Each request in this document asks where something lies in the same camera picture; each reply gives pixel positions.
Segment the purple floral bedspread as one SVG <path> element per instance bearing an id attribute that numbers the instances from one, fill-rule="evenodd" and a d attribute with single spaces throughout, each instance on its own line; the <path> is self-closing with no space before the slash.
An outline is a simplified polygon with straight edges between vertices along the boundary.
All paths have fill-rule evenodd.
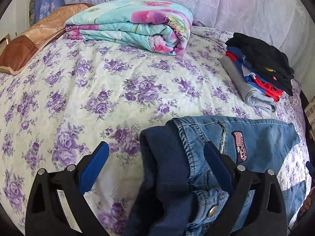
<path id="1" fill-rule="evenodd" d="M 101 141 L 110 157 L 85 199 L 110 235 L 120 235 L 143 179 L 138 137 L 175 117 L 222 115 L 293 123 L 300 137 L 278 174 L 283 190 L 306 196 L 311 178 L 305 119 L 292 82 L 275 113 L 244 103 L 220 64 L 231 32 L 194 27 L 185 53 L 168 56 L 109 41 L 47 45 L 23 71 L 1 74 L 1 205 L 25 231 L 28 196 L 40 168 L 77 164 Z"/>

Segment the folded red garment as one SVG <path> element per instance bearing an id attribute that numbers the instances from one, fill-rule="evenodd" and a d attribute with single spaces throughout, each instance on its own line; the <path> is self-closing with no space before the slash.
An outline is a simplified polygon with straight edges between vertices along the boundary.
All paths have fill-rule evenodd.
<path id="1" fill-rule="evenodd" d="M 225 56 L 228 56 L 232 60 L 232 62 L 235 64 L 236 57 L 232 53 L 226 51 Z M 266 94 L 265 94 L 266 96 L 273 98 L 274 102 L 280 101 L 280 98 L 283 94 L 282 90 L 277 89 L 272 84 L 264 82 L 264 81 L 261 81 L 261 84 L 262 84 L 262 87 L 266 90 Z"/>

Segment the brown patchwork pillow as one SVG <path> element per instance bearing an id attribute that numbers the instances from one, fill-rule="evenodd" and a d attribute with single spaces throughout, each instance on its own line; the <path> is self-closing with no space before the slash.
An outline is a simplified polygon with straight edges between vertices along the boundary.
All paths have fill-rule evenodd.
<path id="1" fill-rule="evenodd" d="M 19 74 L 45 46 L 65 33 L 66 20 L 92 6 L 89 3 L 63 5 L 22 32 L 3 50 L 1 73 Z"/>

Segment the lavender lace headboard cover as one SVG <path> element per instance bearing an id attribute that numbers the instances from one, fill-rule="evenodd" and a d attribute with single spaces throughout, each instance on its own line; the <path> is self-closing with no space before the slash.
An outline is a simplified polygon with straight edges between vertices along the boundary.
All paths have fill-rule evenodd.
<path id="1" fill-rule="evenodd" d="M 65 0 L 100 4 L 113 0 Z M 314 79 L 314 22 L 301 0 L 161 0 L 189 9 L 193 18 L 218 30 L 256 37 L 283 51 L 295 77 Z"/>

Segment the folded blue garment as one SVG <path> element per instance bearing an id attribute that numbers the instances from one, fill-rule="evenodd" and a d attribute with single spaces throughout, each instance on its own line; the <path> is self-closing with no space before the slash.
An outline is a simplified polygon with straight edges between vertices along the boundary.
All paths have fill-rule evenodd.
<path id="1" fill-rule="evenodd" d="M 236 57 L 236 67 L 243 75 L 245 82 L 266 94 L 266 90 L 262 87 L 259 75 L 255 73 L 252 65 L 246 60 L 246 57 L 241 50 L 232 46 L 228 46 L 226 49 Z"/>

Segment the folded grey garment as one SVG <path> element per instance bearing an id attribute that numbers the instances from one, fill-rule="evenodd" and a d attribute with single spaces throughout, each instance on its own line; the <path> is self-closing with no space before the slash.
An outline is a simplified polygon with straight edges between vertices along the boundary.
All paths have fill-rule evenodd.
<path id="1" fill-rule="evenodd" d="M 277 106 L 273 98 L 266 96 L 261 90 L 246 83 L 244 77 L 228 56 L 222 57 L 219 61 L 247 105 L 261 108 L 269 113 L 276 112 Z"/>

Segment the folded black garment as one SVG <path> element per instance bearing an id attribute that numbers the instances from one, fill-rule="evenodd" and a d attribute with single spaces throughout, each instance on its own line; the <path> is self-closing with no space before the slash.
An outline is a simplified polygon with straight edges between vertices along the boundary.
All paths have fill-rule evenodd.
<path id="1" fill-rule="evenodd" d="M 294 79 L 294 69 L 290 67 L 286 54 L 263 40 L 238 32 L 225 44 L 228 48 L 236 48 L 241 59 L 264 80 L 289 96 L 293 95 L 291 80 Z"/>

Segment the folded turquoise floral quilt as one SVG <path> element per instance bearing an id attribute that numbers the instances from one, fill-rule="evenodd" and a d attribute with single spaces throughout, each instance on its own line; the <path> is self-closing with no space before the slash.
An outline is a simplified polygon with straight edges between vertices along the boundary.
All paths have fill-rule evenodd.
<path id="1" fill-rule="evenodd" d="M 72 40 L 106 40 L 168 55 L 184 53 L 193 23 L 182 5 L 152 0 L 118 0 L 94 5 L 70 17 Z"/>

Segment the blue denim jeans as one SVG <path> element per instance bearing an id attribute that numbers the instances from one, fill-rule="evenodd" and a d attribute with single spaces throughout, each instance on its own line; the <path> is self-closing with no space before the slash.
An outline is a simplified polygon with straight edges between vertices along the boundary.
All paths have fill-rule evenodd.
<path id="1" fill-rule="evenodd" d="M 213 175 L 203 148 L 247 169 L 280 171 L 300 138 L 293 124 L 274 119 L 186 116 L 139 136 L 144 180 L 124 235 L 204 235 L 228 199 Z"/>

